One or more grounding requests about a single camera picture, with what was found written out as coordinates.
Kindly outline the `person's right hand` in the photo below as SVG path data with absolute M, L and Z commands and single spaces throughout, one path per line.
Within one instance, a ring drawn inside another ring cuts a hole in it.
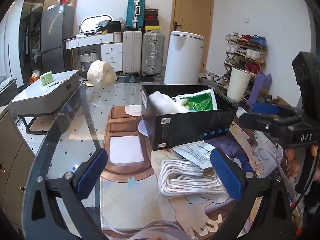
M 313 157 L 316 157 L 317 150 L 318 150 L 317 145 L 311 146 L 311 154 Z M 300 164 L 295 159 L 295 151 L 293 149 L 287 149 L 285 150 L 285 154 L 289 162 L 289 175 L 292 176 L 293 178 L 296 178 L 298 176 L 298 172 L 300 171 Z M 319 175 L 320 175 L 319 166 L 317 166 L 316 172 L 313 178 L 314 181 L 319 181 Z

